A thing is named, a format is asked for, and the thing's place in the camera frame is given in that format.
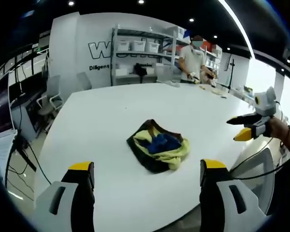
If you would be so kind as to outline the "person's right hand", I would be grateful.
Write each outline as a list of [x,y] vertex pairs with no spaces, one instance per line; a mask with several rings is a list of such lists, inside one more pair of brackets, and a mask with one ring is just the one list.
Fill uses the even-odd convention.
[[273,117],[269,120],[270,136],[279,139],[283,144],[287,144],[290,128],[280,119]]

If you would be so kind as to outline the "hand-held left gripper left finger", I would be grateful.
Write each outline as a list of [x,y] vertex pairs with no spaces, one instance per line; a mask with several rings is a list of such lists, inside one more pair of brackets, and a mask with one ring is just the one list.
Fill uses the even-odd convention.
[[38,196],[33,225],[39,232],[93,232],[94,203],[94,163],[76,163]]

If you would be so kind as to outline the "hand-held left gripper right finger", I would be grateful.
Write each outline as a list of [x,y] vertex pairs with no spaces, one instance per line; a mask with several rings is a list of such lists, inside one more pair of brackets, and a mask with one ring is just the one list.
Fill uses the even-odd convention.
[[200,164],[202,232],[255,232],[265,222],[258,197],[217,160]]

